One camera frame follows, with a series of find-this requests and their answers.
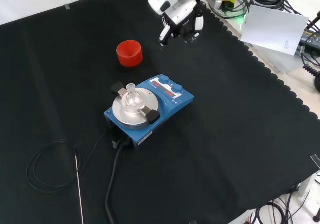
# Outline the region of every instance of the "digital display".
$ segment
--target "digital display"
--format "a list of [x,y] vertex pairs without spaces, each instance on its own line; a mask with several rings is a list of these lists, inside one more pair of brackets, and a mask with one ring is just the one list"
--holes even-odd
[[153,83],[155,86],[157,86],[157,88],[162,89],[163,91],[165,91],[166,94],[169,95],[170,97],[176,96],[174,93],[172,93],[171,91],[167,90],[165,87],[163,87],[157,81],[153,80],[151,83]]

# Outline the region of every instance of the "red plastic cup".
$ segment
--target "red plastic cup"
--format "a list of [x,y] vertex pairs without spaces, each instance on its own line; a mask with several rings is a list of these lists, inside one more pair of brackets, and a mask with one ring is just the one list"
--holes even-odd
[[116,48],[119,61],[126,67],[137,66],[144,59],[141,45],[135,40],[126,40],[118,45]]

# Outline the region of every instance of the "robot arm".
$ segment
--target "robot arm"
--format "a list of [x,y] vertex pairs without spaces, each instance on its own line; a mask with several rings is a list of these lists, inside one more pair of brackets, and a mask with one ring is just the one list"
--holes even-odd
[[164,29],[160,43],[168,43],[170,36],[182,35],[186,42],[200,35],[204,26],[203,5],[200,0],[149,0],[151,7],[162,16]]

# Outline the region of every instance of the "table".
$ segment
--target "table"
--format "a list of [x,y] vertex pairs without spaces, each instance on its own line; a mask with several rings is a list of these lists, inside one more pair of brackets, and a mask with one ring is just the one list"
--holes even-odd
[[[149,144],[123,153],[110,199],[118,223],[227,224],[317,170],[309,158],[320,153],[317,118],[210,13],[212,28],[201,38],[191,45],[177,38],[164,48],[156,41],[162,23],[147,0],[82,0],[70,7],[0,28],[3,222],[80,223],[78,188],[36,192],[25,178],[29,159],[67,138],[86,160],[108,127],[103,112],[114,100],[111,84],[159,73],[195,99]],[[130,71],[119,68],[115,53],[126,39],[138,40],[144,53],[144,63]],[[87,223],[106,223],[112,140],[105,136],[80,176]],[[41,161],[39,174],[57,184],[75,170],[64,147]]]
[[[308,4],[301,5],[299,7],[300,11],[304,13],[304,9],[310,12]],[[244,21],[244,17],[239,17],[236,19],[223,19],[218,17],[232,33],[237,36],[239,39],[242,34],[242,23]],[[281,73],[278,69],[275,68],[275,65],[279,65],[278,61],[282,61],[283,65],[291,64],[292,58],[287,56],[286,54],[282,54],[281,59],[270,58],[272,54],[278,55],[274,51],[268,51],[265,48],[261,48],[259,46],[253,46],[250,43],[246,43],[249,49],[253,52],[255,56],[259,58],[262,62],[266,63],[266,66],[271,70],[272,73],[277,74],[278,78],[283,80],[285,85],[289,86],[290,89],[296,93],[297,97],[302,99],[303,103],[310,108],[310,111],[317,114],[318,118],[320,118],[320,94],[314,86],[314,76],[308,73],[303,68],[298,68],[296,70],[290,71],[289,73]],[[300,57],[295,57],[295,61],[300,61]],[[301,183],[299,193],[302,198],[305,198],[307,193],[310,190],[312,183],[315,181],[316,174],[313,174],[309,178],[307,178],[304,182]],[[248,210],[243,215],[239,216],[234,221],[230,222],[230,224],[241,224],[244,223],[248,216],[254,210]]]

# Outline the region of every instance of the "white card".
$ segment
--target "white card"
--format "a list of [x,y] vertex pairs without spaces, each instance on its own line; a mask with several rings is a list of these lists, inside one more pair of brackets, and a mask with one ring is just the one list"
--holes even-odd
[[309,17],[251,5],[241,40],[294,55]]

